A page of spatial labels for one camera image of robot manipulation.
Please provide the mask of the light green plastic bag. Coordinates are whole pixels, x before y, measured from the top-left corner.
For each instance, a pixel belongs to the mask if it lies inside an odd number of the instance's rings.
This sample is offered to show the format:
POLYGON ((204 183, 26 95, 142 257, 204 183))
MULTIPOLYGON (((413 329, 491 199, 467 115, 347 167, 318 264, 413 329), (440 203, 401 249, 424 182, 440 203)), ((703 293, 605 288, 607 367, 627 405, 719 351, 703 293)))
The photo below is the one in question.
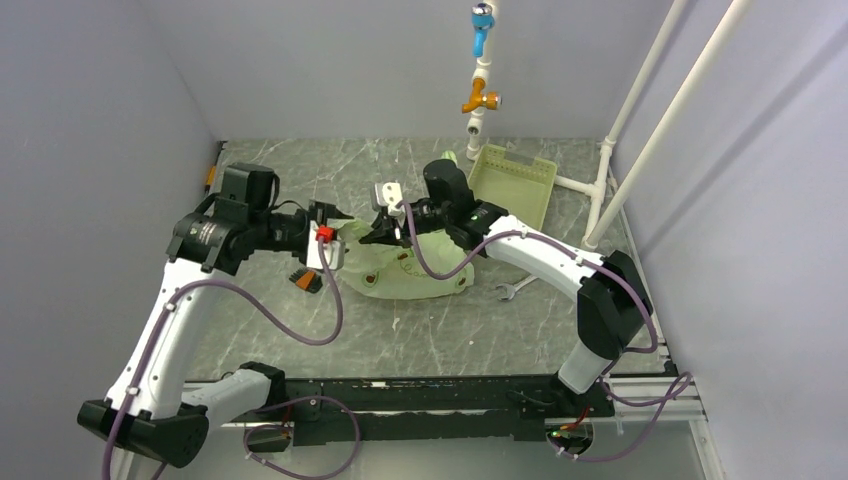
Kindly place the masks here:
MULTIPOLYGON (((338 277, 361 295, 381 300, 423 300, 464 292, 475 283, 474 266, 465 250, 446 232, 446 209, 473 199, 465 174, 453 153, 425 166, 427 195, 415 201, 433 201, 438 206, 438 230, 417 235, 412 229, 411 245, 362 245, 358 240, 374 222, 388 222, 384 212, 373 221, 343 220, 339 237, 346 244, 345 263, 338 277)), ((411 212, 403 192, 401 205, 411 212)))

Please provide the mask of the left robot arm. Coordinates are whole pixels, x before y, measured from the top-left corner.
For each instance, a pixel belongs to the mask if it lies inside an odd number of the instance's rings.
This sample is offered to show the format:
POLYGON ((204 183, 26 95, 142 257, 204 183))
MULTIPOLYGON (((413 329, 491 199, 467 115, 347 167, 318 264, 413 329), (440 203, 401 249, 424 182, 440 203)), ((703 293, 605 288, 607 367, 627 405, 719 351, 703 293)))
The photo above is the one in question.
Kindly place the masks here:
POLYGON ((237 291, 235 276, 252 254, 286 252, 323 271, 342 264, 344 246, 330 227, 340 210, 314 200, 287 214, 280 192, 271 168, 236 163, 220 189, 175 224, 158 296, 130 359, 107 393, 83 402, 77 415, 108 450, 182 468, 212 429, 252 411, 264 420, 285 411, 285 373, 260 362, 199 390, 184 388, 212 307, 222 292, 237 291))

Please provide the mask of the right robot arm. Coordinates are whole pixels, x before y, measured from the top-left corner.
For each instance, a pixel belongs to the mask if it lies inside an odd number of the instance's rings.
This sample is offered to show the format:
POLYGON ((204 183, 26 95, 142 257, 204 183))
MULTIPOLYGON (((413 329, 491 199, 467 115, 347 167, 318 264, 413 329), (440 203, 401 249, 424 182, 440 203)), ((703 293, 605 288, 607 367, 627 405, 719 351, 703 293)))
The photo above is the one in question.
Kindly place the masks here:
POLYGON ((476 198, 466 175, 449 159, 427 164, 423 177, 427 194, 414 202, 396 182, 372 187, 377 216, 362 243, 410 247, 421 258, 420 235, 443 231, 470 258, 506 262, 571 298, 578 340, 550 391, 557 411, 574 415, 585 407, 589 389, 624 354, 637 350, 631 343, 640 330, 649 333, 645 352, 657 349, 653 307, 631 256, 582 250, 541 233, 507 209, 476 198))

